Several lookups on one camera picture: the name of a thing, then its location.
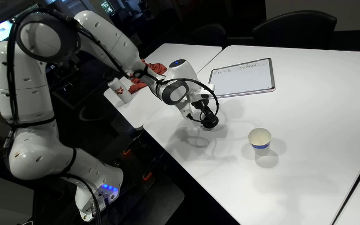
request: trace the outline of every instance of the black chair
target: black chair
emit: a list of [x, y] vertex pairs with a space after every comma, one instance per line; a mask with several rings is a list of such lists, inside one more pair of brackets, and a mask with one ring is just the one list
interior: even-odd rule
[[257, 25], [252, 36], [259, 45], [327, 47], [337, 19], [312, 10], [279, 15]]
[[225, 45], [226, 30], [220, 24], [207, 24], [190, 34], [191, 41], [206, 45]]

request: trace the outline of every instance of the cup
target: cup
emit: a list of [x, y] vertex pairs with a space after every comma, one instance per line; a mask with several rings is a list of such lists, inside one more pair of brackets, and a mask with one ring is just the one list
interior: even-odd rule
[[132, 99], [132, 95], [129, 92], [129, 90], [120, 82], [119, 79], [114, 79], [110, 81], [109, 87], [121, 99], [122, 102], [130, 102]]
[[247, 137], [255, 150], [265, 150], [270, 145], [271, 134], [264, 127], [257, 127], [251, 130]]

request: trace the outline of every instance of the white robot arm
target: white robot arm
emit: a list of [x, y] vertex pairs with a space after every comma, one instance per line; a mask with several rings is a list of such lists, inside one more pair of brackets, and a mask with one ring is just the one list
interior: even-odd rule
[[[81, 11], [74, 20], [39, 10], [26, 14], [16, 26], [10, 42], [0, 42], [0, 112], [14, 127], [9, 170], [22, 180], [54, 174], [66, 176], [77, 185], [75, 202], [85, 221], [119, 196], [124, 174], [59, 141], [45, 62], [64, 61], [76, 50], [87, 51], [112, 69], [140, 77], [159, 99], [176, 105], [185, 117], [192, 119], [192, 105], [201, 110], [204, 126], [217, 124], [216, 114], [207, 107], [209, 96], [214, 94], [197, 81], [190, 64], [172, 62], [171, 72], [161, 80], [140, 60], [129, 37], [92, 11]], [[97, 202], [92, 201], [89, 187]]]

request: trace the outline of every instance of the red object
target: red object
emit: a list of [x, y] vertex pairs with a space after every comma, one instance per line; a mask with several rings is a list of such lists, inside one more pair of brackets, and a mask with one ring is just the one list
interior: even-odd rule
[[[156, 62], [156, 64], [147, 64], [147, 66], [149, 66], [151, 70], [154, 70], [156, 74], [159, 74], [159, 75], [164, 75], [165, 71], [167, 70], [166, 66], [164, 66], [162, 64], [159, 64], [159, 62]], [[129, 89], [129, 92], [130, 92], [130, 94], [134, 94], [134, 92], [136, 92], [136, 91], [139, 91], [140, 89], [142, 89], [142, 87], [146, 86], [146, 84], [142, 82], [140, 79], [132, 79], [131, 81], [132, 81], [132, 85], [131, 85], [130, 89]]]

